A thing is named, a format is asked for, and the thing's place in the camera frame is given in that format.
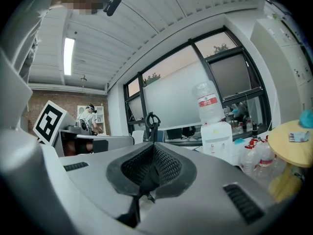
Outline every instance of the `white wall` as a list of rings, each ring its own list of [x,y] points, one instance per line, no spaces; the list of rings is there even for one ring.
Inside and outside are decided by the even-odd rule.
[[[266,15],[261,10],[245,10],[214,16],[184,28],[155,46],[119,79],[118,83],[120,85],[114,85],[109,91],[108,104],[112,135],[120,135],[121,133],[128,132],[122,84],[127,83],[137,74],[137,72],[143,70],[153,61],[168,53],[170,50],[185,43],[189,38],[200,36],[214,29],[218,29],[223,25],[228,27],[236,35],[254,60],[268,93],[273,118],[273,127],[278,126],[280,124],[280,109],[278,101],[276,102],[274,112],[276,88],[262,56],[250,41],[254,23],[260,18],[266,18]]]
[[[273,79],[270,75],[268,67],[265,64],[261,54],[250,41],[250,37],[253,31],[254,24],[257,19],[267,18],[263,11],[260,10],[245,10],[238,12],[231,12],[225,15],[225,26],[240,40],[245,46],[254,63],[256,64],[262,80],[265,85],[265,89],[268,94],[268,100],[272,116],[272,126],[276,127],[281,124],[280,119],[280,107],[278,100],[275,105],[276,87]]]
[[[128,136],[123,84],[116,83],[108,94],[109,121],[112,136]]]

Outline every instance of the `black vent grille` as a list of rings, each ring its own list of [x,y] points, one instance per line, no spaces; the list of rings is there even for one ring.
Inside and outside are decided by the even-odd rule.
[[[160,185],[178,177],[182,167],[181,162],[158,147],[155,147],[155,166],[159,173]]]
[[[248,225],[264,215],[264,212],[237,184],[225,186],[224,190]]]
[[[122,164],[121,170],[128,179],[130,179],[139,186],[146,174],[148,173],[152,162],[153,146],[150,146],[145,151],[125,161]]]
[[[81,162],[81,163],[77,163],[77,164],[69,164],[69,165],[65,165],[64,169],[66,171],[70,171],[70,170],[77,170],[83,167],[88,166],[89,164],[87,164],[86,162]]]

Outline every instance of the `tree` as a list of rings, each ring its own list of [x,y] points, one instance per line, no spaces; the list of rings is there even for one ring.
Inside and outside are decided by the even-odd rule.
[[[149,84],[152,84],[153,82],[157,81],[161,78],[161,75],[157,75],[155,72],[152,74],[152,76],[148,76],[143,80],[143,83],[145,86],[148,86]]]
[[[221,47],[216,47],[216,46],[213,46],[213,47],[214,47],[214,49],[215,49],[214,54],[217,54],[217,53],[219,53],[219,52],[222,52],[222,51],[224,51],[224,50],[229,49],[225,43],[222,44]]]

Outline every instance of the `round wooden table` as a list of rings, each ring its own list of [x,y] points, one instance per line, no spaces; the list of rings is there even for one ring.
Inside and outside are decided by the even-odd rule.
[[[307,131],[310,132],[309,141],[289,142],[290,132]],[[291,166],[309,168],[313,165],[313,129],[302,128],[299,125],[299,120],[283,123],[269,133],[268,143],[273,152],[287,162],[280,179],[273,180],[272,185],[268,188],[273,197],[280,202],[299,190],[301,181],[294,180],[293,177],[295,176],[290,175]]]

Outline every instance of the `white chair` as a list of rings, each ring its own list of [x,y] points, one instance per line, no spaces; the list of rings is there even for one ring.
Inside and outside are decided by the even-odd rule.
[[[135,140],[135,144],[143,142],[144,131],[133,131],[132,137]]]

